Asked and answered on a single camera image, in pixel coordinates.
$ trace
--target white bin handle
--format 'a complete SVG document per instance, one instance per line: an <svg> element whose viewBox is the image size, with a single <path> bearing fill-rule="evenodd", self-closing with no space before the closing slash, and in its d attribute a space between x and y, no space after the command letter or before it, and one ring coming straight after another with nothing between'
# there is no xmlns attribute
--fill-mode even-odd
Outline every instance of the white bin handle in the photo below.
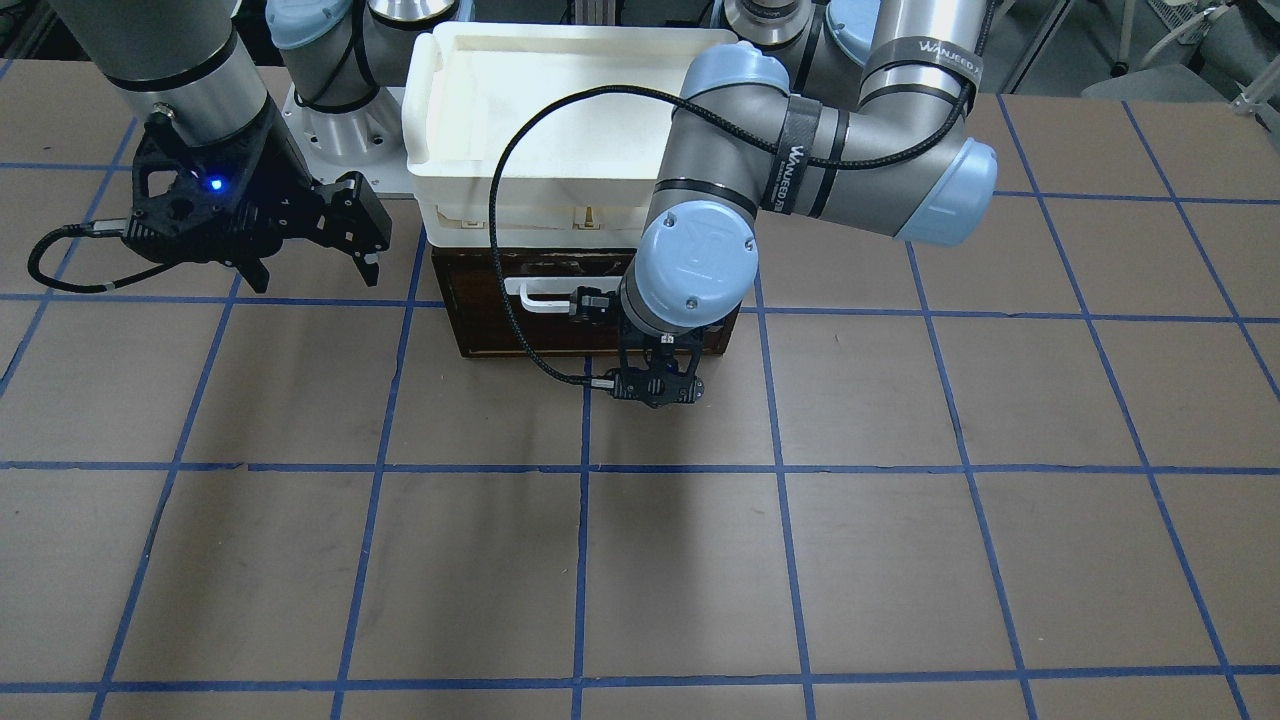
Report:
<svg viewBox="0 0 1280 720"><path fill-rule="evenodd" d="M568 300L531 300L530 295L568 295L579 287L594 287L605 292L618 290L621 277L595 278L506 278L507 295L518 295L520 304L530 313L562 314L573 311Z"/></svg>

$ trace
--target grid line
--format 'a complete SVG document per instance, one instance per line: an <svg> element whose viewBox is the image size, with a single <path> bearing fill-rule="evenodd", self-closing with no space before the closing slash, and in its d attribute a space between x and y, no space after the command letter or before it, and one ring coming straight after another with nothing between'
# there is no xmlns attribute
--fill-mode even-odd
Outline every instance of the grid line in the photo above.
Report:
<svg viewBox="0 0 1280 720"><path fill-rule="evenodd" d="M0 79L5 77L13 64L13 59L6 60L0 65ZM179 438L179 447L175 450L175 456L173 462L47 462L47 461L22 461L22 460L0 460L0 469L28 469L28 468L44 468L44 469L64 469L64 468L78 468L84 470L156 470L168 471L165 488L163 491L160 502L156 509L156 514L152 520L151 532L148 533L146 550L143 551L142 561L140 562L138 573L134 577L134 585L131 589L131 600L127 603L125 616L122 616L122 625L116 633L116 642L113 644L114 661L119 659L119 651L123 648L124 635L128 630L128 616L132 614L132 606L136 603L137 593L141 591L141 584L143 580L143 574L146 571L147 550L155 539L155 530L157 529L160 514L164 510L164 503L168 497L169 491L173 486L173 479L179 471L212 471L223 469L246 468L248 471L316 471L320 469L332 469L334 471L358 471L358 473L375 473L375 488L371 491L370 498L370 516L366 521L366 543L362 544L361 564L366 564L369 559L370 546L367 541L371 539L374 514L376 512L376 483L380 480L381 475L385 473L488 473L488 471L512 471L512 473L572 473L577 471L581 477L581 507L580 507L580 537L579 537L579 577L577 577L577 601L575 607L575 669L573 676L570 678L503 678L503 679L371 679L371 680L352 680L346 676L346 671L335 680L283 680L283 682L252 682L252 680L214 680L214 682L115 682L114 678L114 665L113 660L109 657L110 674L104 671L104 679L101 682L87 682L87 683L0 683L0 694L3 693L96 693L95 710L91 717L97 717L101 712L101 706L108 693L140 693L140 692L298 692L298 691L311 691L311 692L333 692L335 693L335 717L340 715L340 694L351 691L390 691L390 689L419 689L419 691L436 691L436 689L571 689L575 694L575 703L572 717L576 720L580 716L581 710L581 692L585 688L617 688L617 687L686 687L686 685L801 685L805 692L806 712L810 719L815 717L815 711L813 707L813 685L815 684L858 684L858 683L928 683L928 682L984 682L984 680L1018 680L1024 687L1024 693L1027 694L1029 702L1029 691L1027 682L1030 679L1080 679L1080 678L1116 678L1116 676L1225 676L1233 691L1233 696L1240 708L1242 717L1248 717L1247 710L1243 706L1243 700L1240 698L1238 687L1235 684L1235 675L1280 675L1280 665L1230 665L1226 660L1225 653L1219 652L1220 664L1219 665L1196 665L1196 666L1142 666L1142 667L1065 667L1065 669L1021 669L1021 670L973 670L973 671L945 671L945 673L888 673L888 674L814 674L808 666L806 655L806 641L804 634L804 621L803 621L803 609L800 605L799 582L795 569L794 559L794 544L791 539L790 518L787 509L787 489L786 489L786 474L799 474L799 473L961 473L966 474L970 482L970 489L975 502L980 502L977 495L977 486L973 484L974 473L1011 473L1011 471L1029 471L1029 473L1119 473L1119 474L1140 474L1148 478L1152 486L1152 491L1156 496L1157 503L1161 509L1162 519L1165 520L1166 529L1169 530L1171 539L1175 544L1175 551L1179 555L1179 561L1183 564L1184 574L1187 575L1188 583L1192 587L1193 596L1196 597L1198 609L1201 610L1202 619L1207 625L1211 639L1215 642L1215 650L1220 651L1221 646L1210 623L1207 607L1203 603L1203 598L1199 596L1196 580L1192 577L1190 566L1187 562L1185 555L1178 541L1176 532L1172 525L1172 520L1164 506L1164 500L1160 496L1160 488L1156 482L1157 474L1257 474L1257 475L1280 475L1280 468L1196 468L1196 466L1153 466L1149 464L1146 455L1142 452L1140 441L1137 436L1137 429L1132 423L1132 418L1128 414L1128 409L1124 405L1124 398L1120 393L1119 383L1116 382L1114 373L1107 364L1105 350L1101 346L1101 340L1093 332L1093 320L1123 320L1123 322L1185 322L1185 323L1233 323L1238 324L1244 333L1251 350L1253 350L1254 356L1258 359L1263 373L1266 374L1268 382L1271 383L1272 391L1277 392L1280 397L1280 391L1276 389L1276 383L1274 375L1267 372L1266 364L1262 363L1258 355L1257 347L1252 342L1248 334L1245 323L1256 324L1276 324L1280 323L1280 318L1243 318L1238 314L1234 304L1231 304L1229 295L1226 293L1225 286L1221 284L1220 278L1216 275L1212 264L1208 260L1207 254L1204 254L1203 247L1199 243L1196 231L1192 227L1189 219L1183 210L1184 204L1233 204L1233 205L1280 205L1280 200L1244 200L1244 199L1216 199L1216 197L1178 197L1172 187L1169 184L1167 178L1165 178L1162 170L1161 177L1165 179L1165 184L1170 191L1169 197L1158 196L1102 196L1102 195L1084 195L1084 193L1046 193L1039 192L1038 187L1034 184L1034 177L1030 173L1029 163L1021 151L1021 145L1018 141L1016 133L1012 127L1011 118L1004 106L1004 100L1000 99L1001 110L1005 114L1005 120L1009 124L1010 132L1014 135L1015 145L1019 150L1019 155L1027 168L1028 176L1032 178L1033 192L1021 191L997 191L996 195L1001 196L1018 196L1018 197L1034 197L1039 201L1044 219L1050 223L1050 229L1053 231L1052 219L1048 215L1044 199L1047 197L1062 197L1062 199L1082 199L1082 200L1114 200L1114 201L1142 201L1142 202L1174 202L1178 205L1183 219L1187 223L1188 231L1192 233L1197 242L1197 247L1201 250L1202 258L1213 273L1215 281L1219 283L1220 291L1228 300L1231 316L1229 318L1216 318L1216 316L1156 316L1156 315L1091 315L1084 305L1083 295L1079 292L1075 278L1071 278L1073 287L1076 290L1078 300L1080 301L1082 313L1080 314L1002 314L1002 313L969 313L969 311L940 311L929 310L924 301L924 287L923 281L919 277L918 268L915 266L914 251L909 247L909 258L913 264L913 273L916 279L916 288L922 300L922 310L876 310L876 309L787 309L787 307L768 307L763 302L763 290L760 287L759 277L756 278L756 305L758 307L742 309L745 313L755 313L756 320L760 327L762 338L762 357L765 368L765 380L768 391L769 402L769 416L771 416L771 430L773 433L774 442L774 464L773 465L608 465L608 464L590 464L589 460L589 441L590 441L590 391L584 389L584 418L582 418L582 448L581 448L581 462L580 465L396 465L385 462L385 443L389 439L389 428L394 416L394 402L397 393L397 383L403 368L403 351L404 343L408 338L408 329L411 325L411 316L415 309L442 309L443 302L439 301L420 301L416 300L416 283L421 269L421 258L424 252L425 237L420 234L419 238L419 252L415 260L415 272L411 279L410 296L406 301L398 300L329 300L329 299L266 299L266 297L236 297L237 284L239 278L233 281L230 293L225 299L219 297L163 297L163 296L68 296L63 293L55 293L52 291L46 291L44 293L4 293L0 295L0 300L17 300L17 301L38 301L40 307L36 315L32 318L32 323L27 329L22 343L19 345L19 351L15 351L14 359L10 363L9 369L5 372L3 378L0 378L0 396L8 387L13 373L20 360L22 351L29 345L32 336L35 334L40 318L44 310L47 307L49 302L61 302L61 301L119 301L119 302L205 302L205 304L221 304L223 318L219 323L219 329L215 332L214 342L210 347L210 354L206 357L205 372L202 373L201 382L197 386L196 396L192 400L192 405L188 410L188 421L184 424L183 437ZM1137 120L1129 113L1130 122L1133 122L1135 131L1139 137L1142 137L1142 131L1138 127ZM113 173L127 172L129 168L119 165L119 155L123 154L124 147L129 135L134 129L134 123L131 123L125 138L122 141L120 147L116 151L116 158L111 160L110 165L73 165L73 164L23 164L23 163L0 163L0 169L49 169L49 170L95 170L105 172L106 177L99 187L95 195L93 202L86 214L86 219L91 218L96 211L97 204L101 201L102 193L106 190L106 184L110 181ZM1160 169L1158 161L1155 154L1151 151L1149 146L1143 137L1143 145L1147 149L1148 155L1156 164L1157 170ZM1056 231L1053 231L1055 242L1059 242ZM1060 256L1066 264L1068 273L1070 274L1070 265L1068 263L1065 251L1059 242ZM70 255L74 252L74 245L68 250L61 260L59 270L60 274L67 264L70 261ZM402 327L401 346L398 348L397 356L397 370L393 378L393 387L388 396L388 407L384 416L384 437L383 447L379 452L379 461L374 465L369 464L347 464L347 465L319 465L319 464L242 464L242 462L224 462L224 464L195 464L195 462L182 462L180 455L186 438L189 436L191 424L195 418L195 413L198 409L201 396L204 392L204 386L207 382L207 374L215 360L218 347L220 345L220 338L225 332L227 320L229 314L233 311L234 305L239 304L279 304L279 305L311 305L311 306L324 306L324 305L352 305L352 306L393 306L404 309L404 324ZM940 374L942 377L943 386L947 386L946 370L942 361L941 350L937 345L937 338L932 327L932 318L936 316L959 316L959 318L1012 318L1012 319L1062 319L1062 320L1084 320L1093 334L1094 343L1100 351L1103 360L1105 369L1108 374L1108 380L1112 383L1112 391L1116 393L1117 401L1121 404L1123 411L1125 414L1126 423L1129 423L1130 433L1134 438L1135 445L1140 455L1140 465L1083 465L1083 466L1056 466L1056 465L972 465L966 455L963 452L961 461L963 465L937 465L937 466L901 466L901 468L882 468L882 466L818 466L818 465L786 465L782 460L782 446L778 430L778 418L776 396L773 388L772 378L772 360L768 348L767 340L767 315L771 314L886 314L886 315L901 315L901 316L920 316L925 319L927 327L931 332L931 342L933 343L936 360L938 363ZM590 373L590 359L585 360L588 373ZM957 415L954 410L954 398L948 398L952 410L952 421L955 424L956 432L960 433L960 427L957 424ZM957 434L957 445L963 447L963 437ZM719 675L703 675L703 676L616 676L616 678L586 678L582 675L582 643L585 641L582 618L585 616L585 562L586 562L586 512L588 512L588 482L589 475L593 471L602 473L760 473L760 474L774 474L778 479L778 493L780 493L780 509L783 518L783 542L785 551L787 555L787 569L788 569L788 582L792 591L794 612L796 616L796 630L797 630L797 647L801 656L801 673L799 674L777 674L777 675L759 675L759 676L719 676ZM989 560L995 568L995 555L993 548L989 550ZM357 577L357 588L353 591L353 606L352 612L348 615L348 620L352 623L358 621L358 594L361 579ZM349 641L355 642L353 624L348 625L351 633ZM349 655L351 648L344 647L344 662L349 670Z"/></svg>
<svg viewBox="0 0 1280 720"><path fill-rule="evenodd" d="M102 163L0 163L0 170L90 170L90 172L115 172L132 173L129 165L120 165L115 160L109 164Z"/></svg>
<svg viewBox="0 0 1280 720"><path fill-rule="evenodd" d="M1027 190L997 190L996 197L1048 197L1053 200L1107 200L1112 202L1174 202L1162 195L1096 195L1092 192L1036 192ZM1178 197L1180 202L1201 205L1280 205L1280 200L1265 197Z"/></svg>
<svg viewBox="0 0 1280 720"><path fill-rule="evenodd" d="M1039 184L1036 181L1036 173L1032 170L1030 161L1027 158L1027 152L1023 149L1021 140L1018 137L1018 129L1014 127L1012 117L1009 114L1009 108L1005 104L1005 99L1001 96L996 97L1000 104L1000 110L1005 117L1005 123L1009 126L1009 132L1014 140L1014 147L1018 150L1018 156L1023 163L1023 168L1027 170L1027 177L1032 184L1032 191L1039 193ZM1125 105L1125 111L1128 111L1128 105ZM1240 714L1242 720L1251 720L1249 710L1244 705L1244 697L1240 694L1239 684L1235 682L1235 675L1231 671L1230 661L1226 657L1226 651L1222 647L1222 641L1217 634L1217 629L1213 625L1213 619L1210 615L1208 606L1204 602L1204 597L1201 593L1199 584L1196 580L1196 575L1192 571L1190 562L1187 559L1187 552L1183 548L1181 539L1178 536L1178 529L1174 527L1172 516L1169 514L1169 507L1165 505L1164 493L1160 489L1160 483L1156 479L1156 474L1151 471L1151 461L1147 456L1147 451L1142 445L1142 437L1138 434L1138 427L1133 420L1133 414L1129 411L1129 404L1125 400L1124 391L1120 388L1120 382L1116 378L1115 370L1111 366L1111 360L1107 356L1107 351L1102 345L1102 338L1098 334L1098 329L1089 316L1088 304L1084 300L1084 292L1080 290L1080 283L1075 277L1075 272L1071 269L1071 261L1068 259L1066 247L1062 243L1061 237L1057 233L1057 227L1053 223L1053 217L1050 213L1048 204L1044 201L1043 196L1037 197L1041 213L1044 217L1044 223L1048 227L1050 236L1053 238L1053 245L1057 249L1057 254L1062 260L1062 266L1066 270L1068 281L1071 283L1071 291L1075 293L1076 302L1080 305L1080 313L1085 315L1084 324L1089 329L1089 336L1093 340L1093 345L1098 351L1098 359L1102 361L1102 370L1106 373L1107 382L1111 384L1111 392L1115 395L1116 404L1120 406L1120 414L1124 418L1125 427L1129 430L1129 437L1133 439L1134 448L1138 452L1138 460L1143 469L1147 470L1147 483L1151 488L1152 498L1156 502L1156 507L1160 511L1161 521L1165 525L1165 530L1169 534L1169 541L1172 544L1174 555L1178 557L1178 562L1181 566L1183 575L1187 580L1187 585L1190 589L1192 598L1196 602L1196 609L1199 612L1201 620L1204 625L1204 630L1208 634L1210 643L1213 647L1213 653L1217 656L1219 665L1221 667L1222 675L1226 678L1228 688L1231 692L1231 698L1235 701L1235 707Z"/></svg>
<svg viewBox="0 0 1280 720"><path fill-rule="evenodd" d="M764 283L760 270L755 272L755 304L764 307ZM782 524L782 552L787 562L787 585L791 593L791 615L796 628L796 653L800 660L801 692L806 720L818 719L818 706L813 693L813 669L809 665L809 635L804 624L804 603L800 597L800 571L796 565L795 536L791 532L791 503L787 496L786 462L782 457L782 425L778 420L778 396L773 382L773 352L769 350L769 328L765 314L756 316L760 333L760 360L764 370L764 397L769 409L769 436L773 442L773 474L778 486L778 518Z"/></svg>
<svg viewBox="0 0 1280 720"><path fill-rule="evenodd" d="M91 461L91 460L0 460L0 470L86 470L86 471L168 471L177 469L183 473L209 473L216 470L236 470L243 468L250 473L372 473L371 462L154 462L154 461ZM1103 474L1103 475L1261 475L1280 477L1280 468L1248 468L1221 465L1051 465L1036 462L1015 464L970 464L974 473L1053 473L1053 474ZM774 474L777 465L611 465L591 464L593 473L613 474ZM856 474L960 474L964 465L782 465L788 475L840 473ZM434 474L556 474L566 475L581 471L581 465L384 465L387 473L434 475Z"/></svg>
<svg viewBox="0 0 1280 720"><path fill-rule="evenodd" d="M1231 313L1231 318L1235 324L1240 328L1240 334L1244 336L1244 342L1249 346L1249 351L1253 352L1253 359L1258 363L1258 368L1262 369L1262 375L1267 379L1267 384L1271 386L1271 395L1280 400L1280 386L1276 386L1276 379L1267 369L1266 360L1262 359L1262 352L1258 351L1258 346L1253 342L1253 336L1249 334L1249 328L1240 319L1240 313L1235 307L1235 301L1231 300L1231 293L1226 291L1226 283L1222 282L1222 277L1217 273L1217 268L1213 266L1213 261L1208 258L1208 251L1204 250L1204 243L1201 242L1199 233L1196 232L1196 225L1192 224L1192 219L1187 215L1187 209L1183 208L1181 200L1174 191L1174 184L1169 181L1169 176L1165 173L1165 168L1160 164L1156 158L1156 152L1151 149L1151 143L1147 142L1147 136L1142 132L1142 127L1138 124L1138 118L1134 117L1133 109L1129 108L1128 102L1121 102L1125 115L1129 117L1129 123L1133 124L1133 129L1138 133L1138 140L1142 141L1143 150L1147 151L1147 156L1151 158L1151 164L1155 165L1156 173L1160 174L1160 182L1165 183L1165 190L1169 191L1169 199L1172 200L1174 208L1178 209L1178 214L1183 219L1183 224L1187 227L1187 232L1192 236L1192 242L1196 243L1196 250L1199 252L1201 260L1204 261L1204 268L1208 269L1208 274L1213 278L1213 284L1217 286L1217 292L1226 301L1226 309Z"/></svg>
<svg viewBox="0 0 1280 720"><path fill-rule="evenodd" d="M582 359L582 375L590 378L591 356ZM573 692L570 720L582 717L582 678L586 662L586 551L591 489L591 386L582 386L582 443L579 468L577 566L573 578Z"/></svg>
<svg viewBox="0 0 1280 720"><path fill-rule="evenodd" d="M227 293L228 299L234 296L238 288L239 278L236 278ZM164 487L160 489L160 497L156 500L156 509L151 515L151 525L147 528L147 536L142 543L142 556L138 559L137 569L133 573L133 583L129 587L129 596L124 602L124 611L120 614L120 621L116 625L115 638L111 641L111 651L106 656L106 666L102 669L104 689L99 689L99 692L93 696L93 706L88 715L90 720L99 720L102 716L102 706L106 703L105 688L110 687L111 680L115 678L115 669L120 662L120 653L124 651L124 639L129 634L129 625L133 621L133 612L138 605L138 596L142 593L142 582L146 579L147 568L151 565L151 548L155 547L156 536L160 532L160 520L164 516L164 509L169 503L169 497L173 493L173 486L178 479L178 465L182 462L182 455L186 452L187 442L191 439L191 430L196 424L196 413L200 410L200 402L205 396L205 388L209 387L209 377L212 374L214 361L218 357L218 350L221 346L223 337L227 334L227 324L230 322L232 310L234 310L234 305L230 302L223 307L223 314L218 320L212 341L209 345L209 352L205 355L205 364L200 372L200 380L196 383L196 391L192 395L191 406L187 409L187 418L182 424L182 433L178 436L178 445L173 451L173 468L165 477Z"/></svg>
<svg viewBox="0 0 1280 720"><path fill-rule="evenodd" d="M942 383L942 396L946 398L947 415L951 418L951 430L955 433L956 451L964 470L965 483L969 488L969 500L973 502L973 511L978 520L978 532L982 534L983 551L987 555L987 565L991 570L991 580L996 589L996 600L1000 602L1000 615L1005 623L1005 633L1009 637L1009 651L1014 659L1014 670L1018 684L1023 691L1023 705L1027 707L1027 717L1038 720L1036 711L1036 698L1032 694L1032 683L1027 676L1027 662L1023 659L1023 648L1018 642L1018 628L1014 624L1014 611L1009 605L1009 591L1005 588L1004 575L1000 571L1000 560L996 556L996 543L991 536L991 525L987 521L987 510L982 503L982 493L978 489L978 478L973 471L973 462L969 459L969 447L964 441L964 425L960 423L960 410L956 405L955 392L951 388L951 378L947 374L946 361L942 357L942 345L938 341L938 332L933 324L933 316L928 315L929 300L924 292L924 277L920 274L920 265L915 260L915 246L906 243L906 259L911 265L911 277L915 281L915 292L920 299L920 309L925 311L924 327L929 333L929 346L933 348L933 360L938 366L938 379Z"/></svg>
<svg viewBox="0 0 1280 720"><path fill-rule="evenodd" d="M4 292L0 301L10 300L18 302L35 302L44 300L45 295L38 292ZM223 305L225 297L216 296L182 296L182 295L74 295L54 292L49 296L50 302L141 302L141 304L172 304L172 305ZM265 297L251 295L232 300L236 305L301 305L316 307L404 307L413 305L417 309L445 310L447 305L442 300L387 300L387 299L343 299L343 297ZM1123 314L1123 313L1007 313L1000 310L920 310L910 307L804 307L804 306L751 306L741 307L741 313L768 314L768 315L867 315L867 316L895 316L895 318L982 318L1004 320L1107 320L1117 323L1217 323L1217 324L1280 324L1280 316L1265 315L1151 315L1151 314Z"/></svg>
<svg viewBox="0 0 1280 720"><path fill-rule="evenodd" d="M1280 676L1280 665L1234 665L1236 675ZM1103 678L1216 678L1219 665L1125 665L1098 667L1046 667L1018 670L934 670L919 673L778 673L769 675L604 675L595 678L388 678L347 680L125 680L95 682L18 682L0 683L0 694L70 693L179 693L179 692L346 692L360 691L520 691L571 689L580 684L593 688L677 688L744 685L913 684L984 683L1032 680L1082 680Z"/></svg>
<svg viewBox="0 0 1280 720"><path fill-rule="evenodd" d="M133 131L137 128L138 120L134 118L129 120L129 124L124 128L124 136L120 137L119 145L115 147L115 155L111 156L111 164L120 161L120 156L124 155L125 149L129 146L129 138L133 137ZM99 183L97 191L93 193L93 200L90 201L88 209L84 210L84 215L81 222L90 222L93 219L93 214L97 213L99 204L102 202L102 197L106 195L106 187L111 182L111 176L114 170L106 170L102 176L102 182ZM63 273L67 272L67 266L72 261L72 256L76 254L76 247L79 245L79 238L70 242L67 249L67 254L63 255L61 261L58 264L58 269L54 270L54 278L61 278ZM36 331L40 328L40 322L45 318L45 311L49 309L49 302L54 297L54 290L47 288L38 295L40 305L36 307L36 314L32 315L31 322L27 324L27 332L23 333L22 341L18 342L18 347L13 351L13 356L9 360L9 366L5 369L4 375L0 375L0 397L9 389L9 383L13 382L14 374L18 372L18 366L22 365L22 359L27 354L27 348L31 347L31 341L36 336Z"/></svg>
<svg viewBox="0 0 1280 720"><path fill-rule="evenodd" d="M417 281L422 272L422 258L426 254L426 231L419 229L417 251L413 256L413 274L408 283L408 297L417 296ZM342 642L342 657L338 661L338 685L333 693L330 717L342 717L342 705L346 698L343 684L351 673L351 655L356 647L356 630L360 624L360 607L365 596L365 579L369 575L369 560L372 555L374 529L378 523L378 503L381 498L383 477L387 473L387 454L390 447L392 425L396 420L396 402L399 400L401 378L404 374L404 355L408 351L410 332L413 328L413 304L406 302L404 318L401 323L399 342L396 346L396 374L392 375L387 391L387 410L383 415L381 436L378 441L378 461L374 466L374 479L369 491L369 510L365 516L365 532L360 544L360 559L356 565L355 587L351 593L351 609L347 612L347 633Z"/></svg>

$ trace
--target gray robot arm segment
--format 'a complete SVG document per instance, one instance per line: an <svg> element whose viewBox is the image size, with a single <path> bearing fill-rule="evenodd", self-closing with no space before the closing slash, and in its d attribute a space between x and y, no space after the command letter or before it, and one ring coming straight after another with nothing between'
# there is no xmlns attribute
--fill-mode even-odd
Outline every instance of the gray robot arm segment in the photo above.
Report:
<svg viewBox="0 0 1280 720"><path fill-rule="evenodd" d="M724 0L717 20L781 61L792 92L854 109L878 12L879 0Z"/></svg>
<svg viewBox="0 0 1280 720"><path fill-rule="evenodd" d="M709 219L707 205L728 208L740 220L717 220L709 231L714 237L753 233L755 214L764 209L901 240L963 241L995 190L995 152L965 138L963 119L945 135L940 128L972 91L965 83L977 87L980 59L973 50L984 12L980 0L883 3L854 113L788 95L782 65L746 44L700 55L682 95L753 135L777 138L778 151L769 155L677 113L649 223L620 292L628 319L650 334L678 334L708 324L709 314L723 316L750 287L754 241L712 241L664 224L690 214ZM915 156L859 167L936 135ZM812 158L842 163L810 167ZM750 258L736 258L742 247ZM717 286L708 277L722 265L727 273ZM714 302L708 306L699 291L712 291Z"/></svg>
<svg viewBox="0 0 1280 720"><path fill-rule="evenodd" d="M266 20L302 100L343 108L403 86L419 33L457 10L457 0L269 0Z"/></svg>
<svg viewBox="0 0 1280 720"><path fill-rule="evenodd" d="M145 119L157 102L172 108L188 145L230 136L266 102L266 86L219 3L50 5L133 113Z"/></svg>

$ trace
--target brown wooden box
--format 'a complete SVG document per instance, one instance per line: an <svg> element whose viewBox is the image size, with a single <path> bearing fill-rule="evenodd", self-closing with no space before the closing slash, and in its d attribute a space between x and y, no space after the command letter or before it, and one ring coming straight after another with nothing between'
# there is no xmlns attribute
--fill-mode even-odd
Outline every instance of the brown wooden box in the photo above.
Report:
<svg viewBox="0 0 1280 720"><path fill-rule="evenodd" d="M507 277L609 277L621 275L635 250L509 249L502 251ZM493 277L488 247L431 247L431 265L444 293L453 337L463 357L524 355L507 318ZM530 345L545 355L614 354L618 333L613 327L571 323L564 315L539 315L512 297L516 319ZM708 331L703 351L721 355L737 319L730 314L721 329Z"/></svg>

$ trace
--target white plastic bin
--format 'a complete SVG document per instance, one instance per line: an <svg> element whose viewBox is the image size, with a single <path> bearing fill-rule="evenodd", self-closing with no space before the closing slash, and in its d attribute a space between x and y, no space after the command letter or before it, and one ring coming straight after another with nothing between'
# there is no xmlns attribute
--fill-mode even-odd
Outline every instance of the white plastic bin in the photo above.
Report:
<svg viewBox="0 0 1280 720"><path fill-rule="evenodd" d="M678 94L728 31L444 23L419 37L404 91L408 169L438 247L486 246L502 149L550 102L600 85ZM516 149L499 192L507 247L635 247L671 128L671 105L611 95L564 108Z"/></svg>

